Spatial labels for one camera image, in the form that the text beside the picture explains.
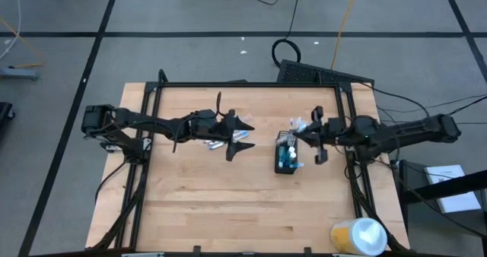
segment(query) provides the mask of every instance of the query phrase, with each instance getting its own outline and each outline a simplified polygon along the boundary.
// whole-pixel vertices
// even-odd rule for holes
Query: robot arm
[[[148,143],[140,138],[130,138],[122,132],[126,128],[162,134],[177,143],[196,139],[223,141],[228,144],[227,161],[232,161],[237,152],[254,146],[251,143],[235,142],[234,131],[252,131],[254,128],[235,116],[234,109],[226,114],[220,113],[220,99],[221,93],[218,94],[216,113],[211,109],[204,109],[175,119],[145,116],[111,105],[87,106],[81,131],[89,138],[105,138],[109,143],[122,148],[128,158],[144,157]],[[218,115],[222,116],[220,122],[216,119]]]
[[[399,125],[382,125],[370,116],[357,116],[348,128],[342,128],[338,118],[328,119],[322,125],[323,108],[317,106],[311,113],[313,122],[293,135],[311,147],[319,149],[315,162],[327,161],[324,144],[353,148],[357,161],[369,161],[383,152],[418,144],[424,141],[453,143],[461,135],[451,116],[436,115]]]

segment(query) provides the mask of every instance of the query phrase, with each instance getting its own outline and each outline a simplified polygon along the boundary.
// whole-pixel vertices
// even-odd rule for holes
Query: floor tile
[[[8,203],[0,205],[2,256],[18,253],[93,43],[92,39],[29,41],[46,58],[39,80],[0,80],[0,100],[13,103],[16,111],[0,142],[0,197]],[[18,43],[2,66],[28,62],[33,56]]]
[[[108,0],[21,0],[21,31],[97,32]],[[18,26],[17,0],[0,0],[0,15]],[[0,31],[8,31],[3,25]]]
[[[487,0],[455,0],[465,19],[466,25],[472,32],[487,31],[487,19],[485,9]]]
[[[254,0],[117,0],[108,30],[286,31],[294,1],[280,0],[269,6]],[[337,31],[348,3],[299,0],[293,30]],[[447,0],[356,0],[345,30],[425,32],[460,28]]]

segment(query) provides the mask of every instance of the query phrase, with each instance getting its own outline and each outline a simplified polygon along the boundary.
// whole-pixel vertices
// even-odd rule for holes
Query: black metal frame
[[[148,111],[148,101],[151,96],[151,93],[155,91],[155,99],[154,99],[154,105],[153,105],[153,110],[152,110],[152,115],[156,116],[158,114],[158,109],[161,103],[161,95],[162,95],[162,90],[164,87],[319,87],[319,88],[329,88],[333,89],[335,92],[335,98],[336,98],[336,105],[338,108],[338,114],[340,121],[342,123],[342,127],[346,127],[346,120],[345,120],[345,108],[343,106],[343,101],[342,101],[342,92],[344,91],[347,96],[347,101],[349,105],[349,111],[351,117],[356,116],[356,111],[355,111],[355,102],[353,100],[352,96],[352,87],[349,82],[336,82],[336,83],[325,83],[325,84],[310,84],[310,83],[267,83],[267,82],[167,82],[167,79],[165,78],[165,75],[163,72],[160,71],[159,73],[159,81],[158,82],[147,82],[145,84],[145,90],[144,90],[144,96],[142,98],[142,108],[141,108],[141,113],[146,114]],[[136,132],[136,137],[141,138],[142,137],[142,131],[138,130]],[[154,134],[149,133],[148,137],[153,140]],[[110,253],[113,254],[113,251],[116,249],[120,250],[129,250],[132,252],[135,252],[136,246],[137,246],[137,239],[138,239],[138,229],[140,227],[140,220],[142,218],[142,207],[143,207],[143,202],[144,202],[144,194],[145,194],[145,185],[147,182],[148,178],[148,168],[150,165],[150,156],[151,156],[151,149],[149,151],[149,157],[147,162],[140,164],[140,167],[142,167],[142,172],[141,172],[141,179],[139,182],[142,182],[143,184],[143,190],[142,190],[142,197],[139,200],[138,204],[135,206],[135,215],[133,219],[133,225],[132,225],[132,230],[131,230],[131,236],[130,236],[130,243],[128,248],[123,248],[123,236],[125,232],[125,224],[121,229],[119,230],[118,234],[116,235],[116,240],[114,244],[114,249],[111,249]],[[352,181],[355,180],[355,158],[353,155],[346,155],[346,160],[347,164],[350,166],[349,167],[349,176],[350,178],[350,183],[352,185]],[[123,198],[123,204],[122,208],[125,208],[131,197],[132,197],[132,190],[134,188],[134,182],[135,182],[135,172],[136,168],[138,165],[131,164],[129,168],[129,174],[127,178],[127,183],[126,183],[126,190]],[[372,191],[371,191],[371,184],[370,180],[368,178],[368,170],[367,167],[361,167],[362,171],[362,176],[363,176],[363,181],[364,181],[364,190],[365,194],[368,197],[368,201],[372,204],[372,207],[374,207],[374,201],[372,198]],[[356,201],[355,198],[352,198],[354,201],[354,209],[355,209],[355,216],[356,217],[362,217],[362,210],[360,204]],[[91,250],[88,250],[86,252],[83,252],[83,255],[89,255]],[[93,254],[96,256],[97,254],[100,254],[103,251],[100,251],[99,249],[93,249]],[[71,256],[71,255],[76,255],[77,253],[81,252],[66,252],[66,253],[59,253],[55,255],[49,255],[49,256]],[[191,252],[165,252],[164,255],[175,255],[175,256],[186,256],[188,254],[192,254]],[[223,253],[223,252],[218,252],[218,253],[211,253],[211,255],[221,255],[221,256],[236,256],[236,255],[241,255],[241,253]],[[272,255],[272,256],[293,256],[293,255],[299,255],[299,253],[295,254],[278,254],[278,253],[269,253],[269,254],[261,254],[261,253],[255,253],[255,255],[261,255],[261,256],[267,256],[267,255]],[[311,254],[313,256],[331,256],[330,254]]]

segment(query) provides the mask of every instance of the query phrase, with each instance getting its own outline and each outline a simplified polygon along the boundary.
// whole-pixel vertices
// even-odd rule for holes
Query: wooden tabletop
[[[126,84],[120,107],[139,112],[144,86]],[[378,119],[372,91],[360,84],[352,87],[357,114]],[[168,87],[162,91],[158,117],[215,110],[219,91],[221,111],[236,109],[256,128],[243,140],[256,146],[227,162],[226,148],[209,151],[201,141],[189,141],[178,144],[173,154],[173,142],[155,135],[137,250],[191,252],[201,246],[203,252],[303,252],[310,246],[316,253],[336,252],[331,226],[355,218],[344,156],[328,147],[328,162],[314,165],[315,150],[300,142],[298,158],[305,166],[291,176],[274,173],[278,131],[289,128],[291,117],[309,120],[317,105],[325,119],[337,117],[333,89]],[[122,161],[122,154],[109,154],[103,177]],[[368,169],[379,217],[409,247],[392,173],[380,163]],[[87,246],[98,242],[119,215],[127,174],[128,167],[100,192]],[[124,246],[131,229],[129,218]]]

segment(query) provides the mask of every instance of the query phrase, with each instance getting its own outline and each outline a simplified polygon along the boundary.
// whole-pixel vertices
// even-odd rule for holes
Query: white object
[[[340,252],[357,255],[380,255],[387,246],[384,228],[374,219],[359,218],[332,227],[332,240]]]
[[[461,165],[426,167],[425,172],[430,184],[465,176]],[[457,212],[457,211],[471,211],[480,209],[479,201],[473,192],[463,193],[461,195],[454,195],[445,198],[439,198],[438,205],[442,213]]]
[[[18,10],[18,26],[17,26],[17,36],[15,36],[14,40],[10,43],[10,46],[5,49],[5,51],[2,53],[0,56],[0,60],[2,60],[5,55],[10,52],[10,49],[14,46],[14,44],[17,42],[18,35],[21,34],[21,25],[22,25],[22,10],[21,10],[21,0],[17,0],[17,10]]]

